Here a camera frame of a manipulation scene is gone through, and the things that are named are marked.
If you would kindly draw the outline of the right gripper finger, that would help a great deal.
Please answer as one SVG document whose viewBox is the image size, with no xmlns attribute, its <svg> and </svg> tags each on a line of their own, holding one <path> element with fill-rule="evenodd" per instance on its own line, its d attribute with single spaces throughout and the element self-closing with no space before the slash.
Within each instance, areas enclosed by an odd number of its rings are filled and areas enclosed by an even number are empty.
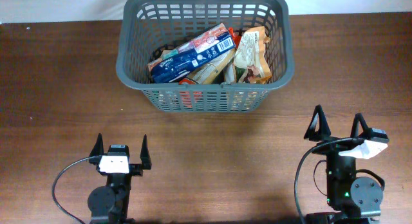
<svg viewBox="0 0 412 224">
<path fill-rule="evenodd" d="M 361 113 L 357 113 L 353 119 L 350 137 L 365 139 L 370 137 L 370 127 Z"/>
<path fill-rule="evenodd" d="M 304 139 L 320 142 L 331 136 L 331 131 L 328 126 L 326 116 L 321 105 L 315 106 L 311 122 L 304 134 Z"/>
</svg>

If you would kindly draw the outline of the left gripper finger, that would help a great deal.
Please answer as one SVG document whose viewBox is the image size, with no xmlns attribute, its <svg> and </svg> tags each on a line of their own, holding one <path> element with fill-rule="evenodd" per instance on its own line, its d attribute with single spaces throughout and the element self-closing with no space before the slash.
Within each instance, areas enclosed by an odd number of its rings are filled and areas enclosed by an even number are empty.
<svg viewBox="0 0 412 224">
<path fill-rule="evenodd" d="M 142 140 L 142 147 L 140 151 L 140 159 L 143 170 L 151 170 L 152 162 L 148 149 L 147 135 L 144 135 Z"/>
<path fill-rule="evenodd" d="M 104 144 L 103 144 L 103 139 L 102 139 L 102 134 L 99 133 L 97 136 L 97 140 L 95 142 L 95 145 L 93 149 L 91 150 L 89 157 L 92 156 L 100 156 L 104 154 Z"/>
</svg>

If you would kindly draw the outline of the tissue multipack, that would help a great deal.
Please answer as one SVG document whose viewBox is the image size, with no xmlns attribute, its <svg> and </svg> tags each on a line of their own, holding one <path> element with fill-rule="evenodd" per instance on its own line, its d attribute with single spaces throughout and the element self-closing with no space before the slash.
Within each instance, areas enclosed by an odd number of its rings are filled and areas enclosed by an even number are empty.
<svg viewBox="0 0 412 224">
<path fill-rule="evenodd" d="M 234 48 L 230 32 L 221 23 L 150 62 L 147 67 L 155 83 L 175 82 Z"/>
</svg>

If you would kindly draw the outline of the orange snack bag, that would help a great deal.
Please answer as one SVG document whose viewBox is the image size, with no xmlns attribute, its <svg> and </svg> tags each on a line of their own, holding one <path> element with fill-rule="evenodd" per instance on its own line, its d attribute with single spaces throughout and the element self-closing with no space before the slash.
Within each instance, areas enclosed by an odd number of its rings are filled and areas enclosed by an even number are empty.
<svg viewBox="0 0 412 224">
<path fill-rule="evenodd" d="M 272 72 L 265 59 L 266 45 L 270 42 L 265 27 L 253 27 L 242 36 L 235 34 L 234 37 L 236 52 L 224 70 L 225 82 L 266 84 Z"/>
</svg>

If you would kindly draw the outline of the orange pasta packet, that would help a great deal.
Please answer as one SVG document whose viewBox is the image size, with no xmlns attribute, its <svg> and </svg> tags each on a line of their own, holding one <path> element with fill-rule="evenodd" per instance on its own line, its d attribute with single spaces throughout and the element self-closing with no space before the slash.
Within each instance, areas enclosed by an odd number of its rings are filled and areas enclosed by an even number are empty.
<svg viewBox="0 0 412 224">
<path fill-rule="evenodd" d="M 219 76 L 233 60 L 236 48 L 241 39 L 241 37 L 234 32 L 232 27 L 229 28 L 229 33 L 234 41 L 235 48 L 206 63 L 198 70 L 188 74 L 188 76 L 182 79 L 179 84 L 217 84 L 221 81 Z"/>
</svg>

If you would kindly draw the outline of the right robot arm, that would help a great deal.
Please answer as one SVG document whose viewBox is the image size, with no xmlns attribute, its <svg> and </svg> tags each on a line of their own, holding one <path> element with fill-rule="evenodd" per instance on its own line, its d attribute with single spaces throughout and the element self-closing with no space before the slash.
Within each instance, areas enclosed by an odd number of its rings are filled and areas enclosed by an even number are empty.
<svg viewBox="0 0 412 224">
<path fill-rule="evenodd" d="M 294 198 L 302 223 L 378 223 L 374 218 L 381 215 L 385 181 L 369 169 L 356 168 L 356 160 L 369 160 L 385 150 L 389 143 L 387 133 L 369 127 L 362 114 L 357 113 L 349 137 L 332 136 L 324 111 L 317 105 L 304 139 L 316 145 L 304 154 L 295 173 Z M 332 212 L 303 215 L 298 206 L 298 176 L 309 154 L 326 157 L 325 196 Z"/>
</svg>

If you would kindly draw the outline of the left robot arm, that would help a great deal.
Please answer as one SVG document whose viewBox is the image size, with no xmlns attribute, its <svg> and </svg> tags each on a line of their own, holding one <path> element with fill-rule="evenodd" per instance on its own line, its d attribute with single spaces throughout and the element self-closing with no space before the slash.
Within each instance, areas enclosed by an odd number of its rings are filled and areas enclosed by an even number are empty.
<svg viewBox="0 0 412 224">
<path fill-rule="evenodd" d="M 130 163 L 129 147 L 112 144 L 104 151 L 102 135 L 91 150 L 89 163 L 96 166 L 97 172 L 106 177 L 106 184 L 94 189 L 88 197 L 88 208 L 91 211 L 92 223 L 136 223 L 128 218 L 131 180 L 134 176 L 142 176 L 145 170 L 152 168 L 151 157 L 144 136 L 140 149 L 140 163 Z"/>
</svg>

